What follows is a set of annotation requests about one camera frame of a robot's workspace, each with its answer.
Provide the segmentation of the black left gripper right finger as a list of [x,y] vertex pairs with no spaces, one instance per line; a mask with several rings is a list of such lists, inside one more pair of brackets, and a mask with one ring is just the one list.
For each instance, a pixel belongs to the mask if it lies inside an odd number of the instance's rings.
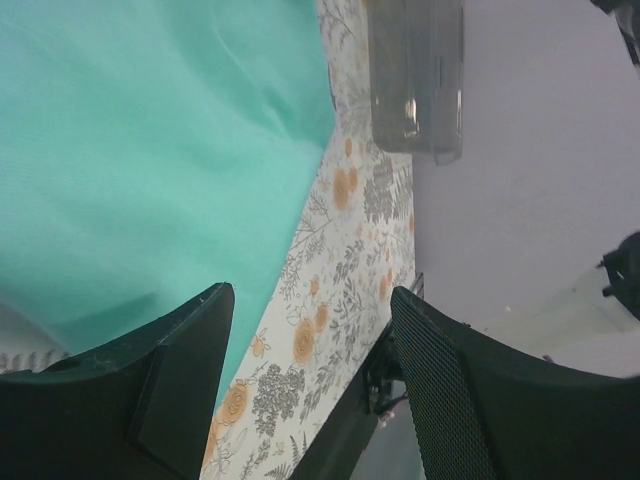
[[430,479],[635,479],[639,381],[504,345],[406,288],[391,331]]

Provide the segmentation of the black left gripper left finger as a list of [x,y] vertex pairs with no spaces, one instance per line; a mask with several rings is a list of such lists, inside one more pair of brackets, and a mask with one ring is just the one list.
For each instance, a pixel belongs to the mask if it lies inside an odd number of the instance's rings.
[[41,372],[4,374],[2,477],[198,478],[234,303],[218,283]]

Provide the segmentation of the teal green t-shirt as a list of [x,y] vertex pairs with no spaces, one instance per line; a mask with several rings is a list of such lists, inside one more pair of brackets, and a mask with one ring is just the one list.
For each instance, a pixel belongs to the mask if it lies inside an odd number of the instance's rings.
[[2,306],[75,354],[227,282],[227,388],[334,123],[312,1],[3,2]]

